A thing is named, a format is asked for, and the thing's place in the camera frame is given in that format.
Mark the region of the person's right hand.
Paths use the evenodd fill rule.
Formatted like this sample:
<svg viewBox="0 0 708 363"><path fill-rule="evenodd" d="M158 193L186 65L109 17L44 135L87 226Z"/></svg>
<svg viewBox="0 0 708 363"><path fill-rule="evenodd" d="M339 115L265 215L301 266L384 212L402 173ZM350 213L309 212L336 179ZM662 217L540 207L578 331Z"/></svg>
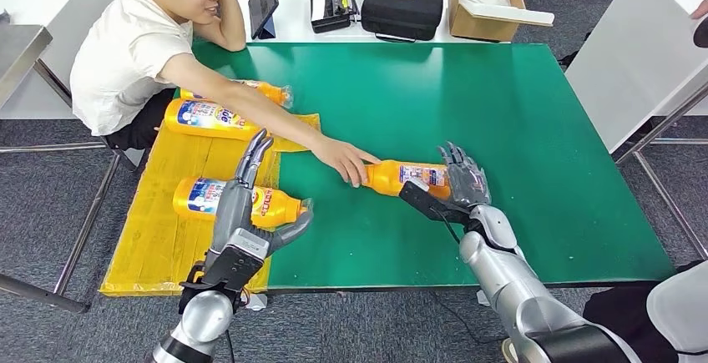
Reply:
<svg viewBox="0 0 708 363"><path fill-rule="evenodd" d="M308 140L306 147L354 188L359 188L368 181L366 164L381 163L381 160L372 154L323 134L316 134L313 139Z"/></svg>

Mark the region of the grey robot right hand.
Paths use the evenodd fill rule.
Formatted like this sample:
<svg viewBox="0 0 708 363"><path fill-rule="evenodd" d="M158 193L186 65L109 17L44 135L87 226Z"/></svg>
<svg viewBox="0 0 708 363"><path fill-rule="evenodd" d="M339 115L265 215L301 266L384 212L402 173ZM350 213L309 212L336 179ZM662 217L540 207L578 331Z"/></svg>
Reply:
<svg viewBox="0 0 708 363"><path fill-rule="evenodd" d="M484 169L452 142L437 147L446 165L450 195L448 201L461 208L472 209L477 204L491 204Z"/></svg>

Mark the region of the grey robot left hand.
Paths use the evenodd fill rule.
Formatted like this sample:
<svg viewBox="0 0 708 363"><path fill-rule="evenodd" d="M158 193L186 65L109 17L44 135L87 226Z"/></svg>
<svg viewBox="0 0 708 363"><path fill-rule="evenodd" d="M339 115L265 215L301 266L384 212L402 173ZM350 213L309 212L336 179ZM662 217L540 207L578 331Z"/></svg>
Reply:
<svg viewBox="0 0 708 363"><path fill-rule="evenodd" d="M234 178L227 181L217 206L211 245L205 255L206 267L211 267L224 253L238 229L259 238L256 243L258 249L252 254L263 260L301 236L313 220L313 212L307 210L298 214L295 222L273 232L253 225L251 213L255 177L265 152L273 143L274 139L266 130L260 130L246 147Z"/></svg>

